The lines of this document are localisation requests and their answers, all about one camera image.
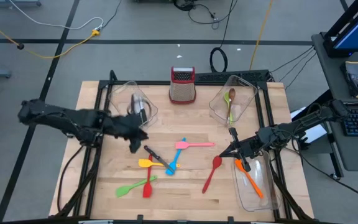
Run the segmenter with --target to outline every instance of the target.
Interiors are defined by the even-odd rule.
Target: yellow cable
[[[12,42],[13,44],[16,44],[17,46],[20,46],[19,43],[17,43],[16,41],[12,40],[8,35],[6,35],[4,32],[2,32],[0,30],[0,34],[2,34],[7,40],[9,40],[10,42]],[[77,43],[75,45],[73,45],[72,47],[70,47],[68,50],[66,50],[65,52],[61,53],[60,55],[56,55],[56,56],[43,56],[43,55],[39,55],[31,50],[27,50],[27,49],[24,49],[26,52],[32,54],[32,55],[35,55],[37,57],[40,57],[40,58],[43,58],[43,59],[52,59],[52,58],[59,58],[65,54],[67,54],[69,51],[71,51],[73,48],[81,45],[81,44],[84,44],[85,42],[87,42],[88,40],[90,40],[90,38],[96,36],[96,35],[100,35],[100,32],[97,31],[97,30],[92,30],[92,34],[85,40],[81,41],[80,43]]]
[[[269,5],[268,5],[268,9],[267,9],[267,11],[266,11],[266,15],[265,15],[264,22],[262,23],[262,27],[260,28],[258,40],[256,41],[256,46],[255,46],[255,49],[254,49],[254,53],[252,54],[251,63],[250,63],[250,65],[249,65],[249,70],[251,70],[251,68],[252,68],[252,64],[253,64],[253,62],[254,62],[255,53],[256,53],[256,50],[258,49],[259,41],[260,41],[260,39],[262,38],[262,34],[263,34],[264,28],[265,28],[265,24],[266,24],[267,18],[268,18],[268,16],[269,16],[270,10],[272,9],[272,5],[273,5],[273,0],[270,0],[270,3],[269,3]]]

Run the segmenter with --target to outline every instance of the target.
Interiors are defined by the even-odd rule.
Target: wooden table
[[[97,86],[98,82],[82,83],[77,109],[93,108]],[[131,154],[129,142],[105,136],[91,218],[135,220],[137,215],[142,214],[145,220],[224,221],[228,216],[233,216],[235,221],[274,221],[271,210],[247,212],[239,206],[232,179],[231,158],[223,159],[223,164],[216,170],[208,191],[205,194],[201,193],[211,172],[213,157],[225,150],[231,141],[227,128],[209,116],[208,103],[221,86],[197,86],[197,99],[190,105],[171,104],[167,95],[169,86],[139,87],[158,108],[158,121],[147,130],[150,139],[142,145],[149,145],[167,161],[171,161],[175,156],[174,142],[180,141],[183,137],[186,137],[188,142],[212,141],[216,146],[184,150],[178,160],[181,168],[173,176],[165,175],[163,167],[153,167],[152,175],[157,175],[158,179],[152,182],[153,194],[150,198],[142,197],[143,187],[134,188],[127,195],[116,198],[115,191],[118,187],[131,185],[146,178],[147,169],[140,168],[137,163],[138,159],[147,159],[148,154],[142,148],[136,154]],[[268,83],[268,92],[274,121],[290,122],[283,84]],[[260,94],[264,120],[267,121],[263,93]],[[259,129],[254,100],[241,116],[236,129],[239,139],[251,137]],[[68,140],[62,169],[78,148],[77,140]],[[66,171],[62,206],[78,186],[83,154],[84,151],[71,162]],[[287,150],[282,150],[281,155],[288,191],[312,217],[313,211],[301,160],[298,155]],[[50,214],[57,213],[56,201],[57,190]],[[80,214],[85,210],[85,203],[81,209]]]

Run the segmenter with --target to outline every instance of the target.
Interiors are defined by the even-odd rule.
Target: white cable
[[[100,17],[94,17],[94,18],[90,19],[88,22],[85,22],[84,25],[82,25],[80,27],[77,27],[77,28],[71,28],[71,27],[67,27],[67,26],[63,26],[63,25],[55,25],[55,24],[47,24],[47,23],[43,23],[43,22],[38,22],[38,21],[34,20],[33,18],[31,18],[29,15],[27,15],[25,12],[23,12],[22,9],[17,7],[16,4],[14,4],[12,0],[9,0],[9,1],[12,3],[12,5],[17,10],[19,10],[21,13],[23,13],[23,15],[25,15],[27,18],[29,18],[31,21],[35,22],[36,24],[45,25],[45,26],[52,26],[52,27],[62,27],[62,28],[72,29],[72,30],[78,30],[78,29],[81,29],[82,27],[86,26],[91,21],[93,21],[95,19],[100,19],[102,21],[102,23],[98,27],[96,27],[95,29],[100,30],[103,27],[104,20],[102,18],[100,18]]]

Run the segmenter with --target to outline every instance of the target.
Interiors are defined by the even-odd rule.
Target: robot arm
[[[319,111],[310,113],[294,122],[260,128],[255,136],[245,140],[239,141],[236,129],[230,128],[229,132],[233,137],[233,142],[220,156],[241,159],[244,169],[249,172],[250,166],[246,157],[253,159],[259,156],[260,151],[265,148],[285,147],[293,136],[325,121],[343,120],[347,118],[347,115],[348,110],[342,101],[332,100]]]
[[[138,114],[110,116],[101,110],[71,110],[45,104],[42,100],[23,101],[18,114],[26,125],[44,124],[59,129],[67,136],[75,136],[83,146],[96,147],[104,134],[129,139],[132,153],[140,147],[147,133],[139,128],[142,124]]]

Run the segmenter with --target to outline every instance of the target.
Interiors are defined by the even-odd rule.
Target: yellow spatula
[[[150,167],[150,166],[164,166],[162,163],[159,162],[152,162],[149,159],[139,159],[139,166],[140,167]]]

